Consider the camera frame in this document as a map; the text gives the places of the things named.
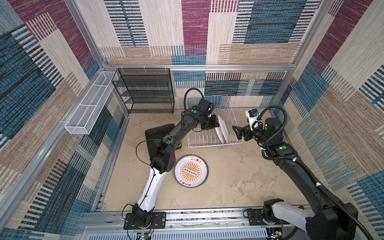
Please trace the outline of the white round plate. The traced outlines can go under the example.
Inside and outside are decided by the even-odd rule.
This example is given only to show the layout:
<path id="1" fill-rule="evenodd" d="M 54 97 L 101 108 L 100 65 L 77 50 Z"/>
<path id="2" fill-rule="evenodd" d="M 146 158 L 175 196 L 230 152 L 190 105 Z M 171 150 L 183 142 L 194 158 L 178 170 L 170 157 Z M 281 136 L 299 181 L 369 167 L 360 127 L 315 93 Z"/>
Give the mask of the white round plate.
<path id="1" fill-rule="evenodd" d="M 174 167 L 176 181 L 186 188 L 196 188 L 203 185 L 208 176 L 208 164 L 204 159 L 196 155 L 181 157 Z"/>
<path id="2" fill-rule="evenodd" d="M 220 120 L 220 126 L 221 126 L 221 129 L 222 129 L 222 133 L 223 133 L 224 139 L 225 139 L 226 143 L 229 144 L 230 141 L 231 141 L 231 136 L 229 134 L 229 130 L 228 130 L 227 124 L 226 124 L 225 120 L 221 116 L 219 116 L 219 120 Z"/>
<path id="3" fill-rule="evenodd" d="M 225 134 L 224 134 L 224 120 L 221 116 L 217 115 L 217 122 L 218 122 L 218 127 L 215 128 L 216 132 L 217 132 L 217 135 L 221 141 L 222 144 L 226 144 L 227 141 L 226 141 L 226 138 L 225 138 Z"/>

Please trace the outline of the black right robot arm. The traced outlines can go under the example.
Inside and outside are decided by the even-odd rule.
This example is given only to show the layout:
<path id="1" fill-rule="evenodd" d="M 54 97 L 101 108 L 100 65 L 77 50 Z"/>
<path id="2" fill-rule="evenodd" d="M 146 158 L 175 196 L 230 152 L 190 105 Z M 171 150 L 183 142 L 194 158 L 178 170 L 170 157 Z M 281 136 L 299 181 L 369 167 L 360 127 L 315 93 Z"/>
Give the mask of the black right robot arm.
<path id="1" fill-rule="evenodd" d="M 282 199 L 264 202 L 263 220 L 267 224 L 286 221 L 308 234 L 312 240 L 353 240 L 362 225 L 358 211 L 329 191 L 301 160 L 298 152 L 283 140 L 286 120 L 249 118 L 246 127 L 233 126 L 239 140 L 255 140 L 264 159 L 283 170 L 302 192 L 311 210 L 294 207 Z"/>

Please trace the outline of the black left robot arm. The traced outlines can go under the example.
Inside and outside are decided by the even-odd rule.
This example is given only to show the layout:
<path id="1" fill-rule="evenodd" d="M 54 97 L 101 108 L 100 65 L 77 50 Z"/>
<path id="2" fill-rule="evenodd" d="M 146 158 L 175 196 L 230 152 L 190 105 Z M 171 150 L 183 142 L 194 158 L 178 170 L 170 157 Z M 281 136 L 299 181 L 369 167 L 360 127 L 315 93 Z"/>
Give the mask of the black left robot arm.
<path id="1" fill-rule="evenodd" d="M 132 206 L 133 217 L 143 227 L 152 220 L 156 198 L 165 176 L 176 164 L 175 150 L 181 140 L 197 125 L 211 126 L 211 114 L 215 105 L 206 99 L 184 110 L 180 122 L 165 137 L 149 140 L 150 175 L 144 191 L 136 204 Z"/>

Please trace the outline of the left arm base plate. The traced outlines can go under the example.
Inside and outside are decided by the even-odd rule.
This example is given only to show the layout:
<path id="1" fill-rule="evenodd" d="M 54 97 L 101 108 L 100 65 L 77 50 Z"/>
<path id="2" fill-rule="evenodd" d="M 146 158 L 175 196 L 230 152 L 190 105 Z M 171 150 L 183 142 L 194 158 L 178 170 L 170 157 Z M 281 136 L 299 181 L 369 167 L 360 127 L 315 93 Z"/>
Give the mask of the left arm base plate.
<path id="1" fill-rule="evenodd" d="M 146 216 L 138 216 L 134 213 L 127 213 L 125 216 L 124 230 L 149 230 L 149 229 L 164 229 L 166 226 L 167 213 L 154 212 Z"/>

